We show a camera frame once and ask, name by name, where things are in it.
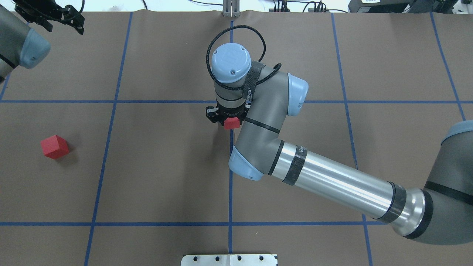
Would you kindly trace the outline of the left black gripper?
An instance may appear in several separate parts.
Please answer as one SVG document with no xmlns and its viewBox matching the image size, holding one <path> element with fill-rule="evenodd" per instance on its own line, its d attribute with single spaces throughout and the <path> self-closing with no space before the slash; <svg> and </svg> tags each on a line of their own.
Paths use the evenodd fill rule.
<svg viewBox="0 0 473 266">
<path fill-rule="evenodd" d="M 81 1 L 79 10 L 70 4 L 61 7 L 54 0 L 15 0 L 14 3 L 15 12 L 26 22 L 40 25 L 48 32 L 52 32 L 54 28 L 51 21 L 56 21 L 69 25 L 80 35 L 84 34 L 85 18 L 82 15 L 85 7 L 84 0 Z"/>
</svg>

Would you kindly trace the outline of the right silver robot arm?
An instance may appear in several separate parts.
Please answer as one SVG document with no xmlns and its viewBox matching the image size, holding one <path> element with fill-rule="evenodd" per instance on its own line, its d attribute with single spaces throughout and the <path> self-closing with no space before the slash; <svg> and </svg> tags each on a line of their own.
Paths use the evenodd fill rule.
<svg viewBox="0 0 473 266">
<path fill-rule="evenodd" d="M 241 44 L 212 51 L 206 64 L 215 82 L 213 121 L 247 116 L 229 168 L 249 180 L 265 174 L 357 210 L 405 237 L 432 245 L 472 242 L 472 121 L 453 125 L 443 139 L 423 188 L 406 189 L 279 139 L 287 116 L 297 116 L 309 85 L 269 71 Z"/>
</svg>

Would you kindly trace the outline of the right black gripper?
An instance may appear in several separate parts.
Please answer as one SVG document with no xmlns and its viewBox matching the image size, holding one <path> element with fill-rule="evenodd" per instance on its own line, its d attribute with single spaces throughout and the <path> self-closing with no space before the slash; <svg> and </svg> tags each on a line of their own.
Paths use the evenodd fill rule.
<svg viewBox="0 0 473 266">
<path fill-rule="evenodd" d="M 236 117 L 239 124 L 242 125 L 249 108 L 250 105 L 241 105 L 236 108 L 225 108 L 222 105 L 217 105 L 215 107 L 207 106 L 205 108 L 205 115 L 212 123 L 220 123 L 221 125 L 224 125 L 228 118 L 233 119 Z"/>
</svg>

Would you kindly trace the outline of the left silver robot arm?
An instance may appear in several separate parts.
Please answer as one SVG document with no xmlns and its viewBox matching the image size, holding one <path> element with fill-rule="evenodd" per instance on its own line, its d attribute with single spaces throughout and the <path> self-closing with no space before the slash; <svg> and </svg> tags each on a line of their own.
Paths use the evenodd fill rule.
<svg viewBox="0 0 473 266">
<path fill-rule="evenodd" d="M 14 3 L 14 10 L 22 20 L 3 5 L 0 7 L 1 83 L 4 83 L 7 76 L 18 66 L 34 68 L 51 50 L 51 44 L 30 27 L 30 23 L 52 32 L 54 26 L 51 21 L 55 21 L 71 26 L 80 35 L 84 34 L 84 0 L 79 10 L 73 5 L 61 7 L 54 0 L 14 0 Z"/>
</svg>

